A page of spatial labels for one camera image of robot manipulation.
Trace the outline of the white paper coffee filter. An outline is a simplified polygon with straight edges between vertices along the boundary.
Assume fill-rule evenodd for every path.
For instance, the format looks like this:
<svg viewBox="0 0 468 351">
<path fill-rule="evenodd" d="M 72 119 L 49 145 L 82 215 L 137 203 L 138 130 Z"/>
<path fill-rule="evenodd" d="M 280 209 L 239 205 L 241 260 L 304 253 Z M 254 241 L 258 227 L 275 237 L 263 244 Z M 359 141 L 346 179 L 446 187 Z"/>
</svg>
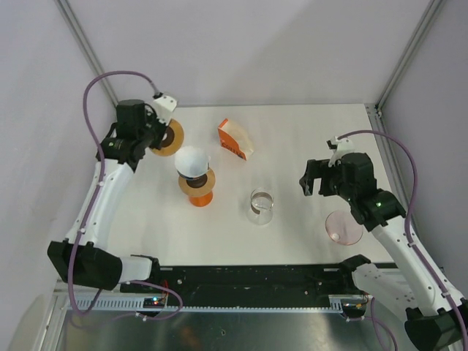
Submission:
<svg viewBox="0 0 468 351">
<path fill-rule="evenodd" d="M 184 146 L 175 153 L 175 168 L 185 175 L 205 175 L 209 169 L 209 162 L 209 155 L 198 147 Z"/>
</svg>

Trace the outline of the clear glass carafe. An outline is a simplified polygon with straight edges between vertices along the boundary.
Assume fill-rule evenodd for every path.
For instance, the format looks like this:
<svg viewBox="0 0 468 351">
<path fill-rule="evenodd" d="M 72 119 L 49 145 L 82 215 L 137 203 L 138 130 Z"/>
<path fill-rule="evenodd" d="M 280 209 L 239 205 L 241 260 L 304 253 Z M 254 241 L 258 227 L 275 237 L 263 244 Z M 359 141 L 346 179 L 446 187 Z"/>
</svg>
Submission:
<svg viewBox="0 0 468 351">
<path fill-rule="evenodd" d="M 250 194 L 247 218 L 256 225 L 266 225 L 273 218 L 273 195 L 264 188 L 257 188 Z"/>
</svg>

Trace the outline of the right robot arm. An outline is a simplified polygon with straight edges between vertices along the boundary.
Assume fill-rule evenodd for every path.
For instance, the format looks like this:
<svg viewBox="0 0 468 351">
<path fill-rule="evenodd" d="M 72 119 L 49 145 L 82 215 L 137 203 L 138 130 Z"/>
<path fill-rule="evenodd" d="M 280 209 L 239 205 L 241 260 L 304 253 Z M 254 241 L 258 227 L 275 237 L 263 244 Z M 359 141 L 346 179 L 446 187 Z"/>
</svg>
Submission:
<svg viewBox="0 0 468 351">
<path fill-rule="evenodd" d="M 378 188 L 374 166 L 364 153 L 341 159 L 310 159 L 299 184 L 306 196 L 320 180 L 323 197 L 338 196 L 350 213 L 385 248 L 404 277 L 400 283 L 359 254 L 343 261 L 337 284 L 345 293 L 363 290 L 376 298 L 404 324 L 418 350 L 467 349 L 467 299 L 429 257 L 422 243 L 404 229 L 407 218 L 398 199 Z"/>
</svg>

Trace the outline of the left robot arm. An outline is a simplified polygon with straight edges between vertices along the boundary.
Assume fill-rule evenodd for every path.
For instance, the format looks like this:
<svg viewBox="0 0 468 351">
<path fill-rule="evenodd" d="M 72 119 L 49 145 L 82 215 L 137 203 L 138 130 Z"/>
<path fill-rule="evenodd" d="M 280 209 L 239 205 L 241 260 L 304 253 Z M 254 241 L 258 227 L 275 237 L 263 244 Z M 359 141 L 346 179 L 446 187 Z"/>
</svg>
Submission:
<svg viewBox="0 0 468 351">
<path fill-rule="evenodd" d="M 83 207 L 66 238 L 48 247 L 48 257 L 64 282 L 112 290 L 135 280 L 148 293 L 160 287 L 162 275 L 152 268 L 154 258 L 118 257 L 107 246 L 122 195 L 146 149 L 161 147 L 176 106 L 176 100 L 164 94 L 150 103 L 140 99 L 118 103 L 117 121 L 100 143 Z"/>
</svg>

